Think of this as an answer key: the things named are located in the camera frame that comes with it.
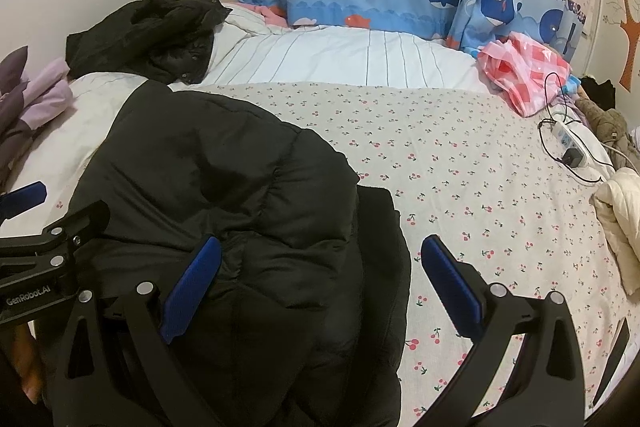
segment cherry print bed sheet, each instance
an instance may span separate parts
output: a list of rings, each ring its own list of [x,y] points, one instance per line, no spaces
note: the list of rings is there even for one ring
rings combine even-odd
[[[618,321],[632,314],[589,197],[543,152],[536,119],[517,116],[497,96],[462,90],[329,84],[204,88],[251,101],[309,127],[347,156],[361,182],[388,188],[414,258],[402,381],[401,426],[436,400],[470,348],[420,267],[420,244],[437,233],[457,259],[488,282],[569,302],[586,396],[596,391]],[[479,410],[492,407],[522,343],[514,337]]]

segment beige blanket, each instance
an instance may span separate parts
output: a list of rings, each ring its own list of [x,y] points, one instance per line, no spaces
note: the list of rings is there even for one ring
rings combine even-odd
[[[628,295],[640,288],[640,176],[622,168],[593,195],[596,215]]]

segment pink cloth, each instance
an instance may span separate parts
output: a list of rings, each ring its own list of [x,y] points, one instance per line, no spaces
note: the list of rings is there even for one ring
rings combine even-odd
[[[252,12],[258,13],[264,17],[264,21],[267,24],[272,26],[280,26],[281,28],[288,28],[287,20],[279,15],[276,15],[271,8],[268,6],[256,6],[255,4],[245,4],[243,2],[235,2],[233,4],[237,4],[238,6],[242,6],[242,8],[247,8]]]
[[[478,64],[521,116],[536,114],[551,102],[571,73],[564,58],[517,32],[504,43],[489,42],[478,54]]]

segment orange tree trunk decal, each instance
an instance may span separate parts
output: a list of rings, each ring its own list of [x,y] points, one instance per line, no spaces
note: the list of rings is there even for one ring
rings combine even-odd
[[[625,31],[629,39],[629,54],[626,57],[625,70],[620,78],[620,86],[631,92],[631,81],[634,77],[634,62],[636,61],[636,49],[640,41],[640,22],[636,22],[631,15],[629,0],[625,1],[626,20],[620,22],[620,27]]]

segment silver screw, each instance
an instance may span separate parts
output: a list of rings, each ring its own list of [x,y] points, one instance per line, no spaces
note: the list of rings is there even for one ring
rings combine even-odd
[[[555,304],[562,304],[564,303],[564,296],[560,292],[552,292],[551,302]]]
[[[507,288],[500,283],[495,283],[489,286],[489,291],[496,297],[504,297],[507,295]]]
[[[140,295],[148,295],[154,290],[154,284],[149,281],[141,282],[138,286],[136,286],[136,292]]]
[[[49,261],[51,263],[51,266],[60,266],[62,263],[65,262],[65,258],[62,257],[61,255],[57,255],[55,257],[51,258],[51,261]]]
[[[89,302],[94,294],[91,293],[91,290],[82,290],[80,295],[78,295],[78,300],[82,303]]]

